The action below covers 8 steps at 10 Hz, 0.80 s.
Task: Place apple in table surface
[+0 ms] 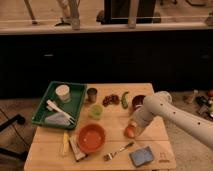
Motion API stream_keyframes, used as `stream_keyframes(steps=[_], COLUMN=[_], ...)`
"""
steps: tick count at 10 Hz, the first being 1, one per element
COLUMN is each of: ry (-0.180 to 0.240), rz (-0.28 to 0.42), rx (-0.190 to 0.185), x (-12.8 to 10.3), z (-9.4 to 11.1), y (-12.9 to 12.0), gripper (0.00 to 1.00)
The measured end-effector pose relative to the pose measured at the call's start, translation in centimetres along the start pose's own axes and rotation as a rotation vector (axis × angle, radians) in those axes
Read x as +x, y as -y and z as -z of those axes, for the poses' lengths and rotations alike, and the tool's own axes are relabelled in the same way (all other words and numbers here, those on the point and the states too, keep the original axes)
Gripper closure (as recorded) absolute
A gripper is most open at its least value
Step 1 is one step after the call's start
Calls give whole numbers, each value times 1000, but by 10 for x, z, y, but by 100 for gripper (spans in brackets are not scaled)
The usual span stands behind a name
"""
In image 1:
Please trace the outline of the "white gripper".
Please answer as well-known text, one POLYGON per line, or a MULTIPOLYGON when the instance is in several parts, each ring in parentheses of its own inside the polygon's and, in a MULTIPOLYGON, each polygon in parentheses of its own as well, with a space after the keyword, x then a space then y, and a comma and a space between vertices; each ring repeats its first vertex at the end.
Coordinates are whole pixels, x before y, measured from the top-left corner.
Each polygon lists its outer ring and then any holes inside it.
POLYGON ((135 110, 130 119, 130 125, 133 127, 133 134, 138 137, 153 121, 154 115, 145 107, 140 107, 135 110))

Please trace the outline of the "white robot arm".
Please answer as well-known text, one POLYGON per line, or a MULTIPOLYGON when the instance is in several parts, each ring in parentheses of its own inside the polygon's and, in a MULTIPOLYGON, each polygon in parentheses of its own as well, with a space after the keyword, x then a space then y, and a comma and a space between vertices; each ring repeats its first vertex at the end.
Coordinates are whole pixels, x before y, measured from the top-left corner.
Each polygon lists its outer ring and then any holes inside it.
POLYGON ((166 91, 144 97, 143 105, 133 113, 130 120, 133 137, 141 135, 156 116, 169 120, 213 150, 213 123, 175 107, 172 96, 166 91))

